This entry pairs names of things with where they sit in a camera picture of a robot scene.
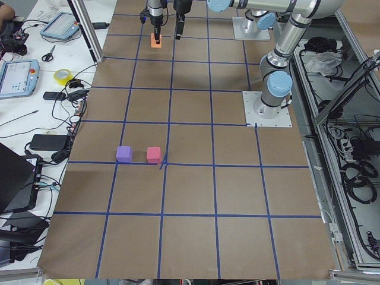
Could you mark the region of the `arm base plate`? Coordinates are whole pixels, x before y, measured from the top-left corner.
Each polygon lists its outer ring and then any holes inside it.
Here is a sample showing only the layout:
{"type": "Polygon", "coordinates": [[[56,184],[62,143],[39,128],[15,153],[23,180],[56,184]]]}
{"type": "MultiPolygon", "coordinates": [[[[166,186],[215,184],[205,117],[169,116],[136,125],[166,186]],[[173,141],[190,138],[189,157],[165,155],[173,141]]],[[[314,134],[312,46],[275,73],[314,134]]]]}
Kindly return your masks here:
{"type": "Polygon", "coordinates": [[[291,128],[290,118],[286,99],[281,105],[269,107],[261,100],[261,91],[243,91],[243,105],[245,111],[245,121],[247,126],[267,127],[267,128],[291,128]]]}
{"type": "Polygon", "coordinates": [[[270,41],[268,30],[261,30],[256,22],[243,17],[232,18],[235,40],[270,41]]]}

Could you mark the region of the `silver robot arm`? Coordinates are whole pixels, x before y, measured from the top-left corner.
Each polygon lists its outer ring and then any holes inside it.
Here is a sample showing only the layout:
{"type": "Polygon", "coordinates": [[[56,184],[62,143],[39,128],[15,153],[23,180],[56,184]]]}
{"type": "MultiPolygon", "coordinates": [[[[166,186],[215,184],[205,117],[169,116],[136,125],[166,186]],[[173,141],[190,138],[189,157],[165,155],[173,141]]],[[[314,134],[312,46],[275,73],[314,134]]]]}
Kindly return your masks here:
{"type": "MultiPolygon", "coordinates": [[[[151,44],[153,47],[160,47],[162,43],[162,27],[166,25],[170,13],[168,12],[169,1],[147,1],[144,9],[140,12],[140,22],[144,24],[147,20],[153,26],[151,34],[151,44]]],[[[180,40],[183,36],[186,15],[190,13],[192,1],[172,1],[175,11],[175,32],[174,37],[180,40]]],[[[237,8],[244,9],[242,17],[232,17],[232,27],[236,40],[256,40],[268,41],[270,39],[269,29],[276,21],[274,12],[249,9],[246,7],[247,1],[238,1],[237,8]]],[[[234,5],[233,1],[207,1],[207,15],[223,13],[224,10],[234,5]]]]}
{"type": "Polygon", "coordinates": [[[264,90],[261,97],[253,104],[255,113],[265,119],[275,118],[280,113],[281,104],[293,85],[287,66],[295,47],[313,19],[335,13],[343,3],[343,1],[207,1],[208,8],[214,12],[235,7],[291,13],[275,48],[261,60],[260,71],[264,90]]]}

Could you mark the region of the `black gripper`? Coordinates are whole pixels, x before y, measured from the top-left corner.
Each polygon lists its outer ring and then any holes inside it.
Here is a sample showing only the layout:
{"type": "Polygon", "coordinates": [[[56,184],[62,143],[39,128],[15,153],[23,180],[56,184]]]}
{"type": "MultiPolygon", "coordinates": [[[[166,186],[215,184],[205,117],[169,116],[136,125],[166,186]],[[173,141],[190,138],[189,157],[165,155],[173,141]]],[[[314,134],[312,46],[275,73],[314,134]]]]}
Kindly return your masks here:
{"type": "Polygon", "coordinates": [[[174,0],[173,8],[176,11],[175,39],[180,40],[185,26],[185,14],[191,11],[192,0],[174,0]]]}
{"type": "Polygon", "coordinates": [[[163,25],[163,8],[148,7],[151,24],[154,26],[153,43],[160,44],[161,26],[163,25]]]}

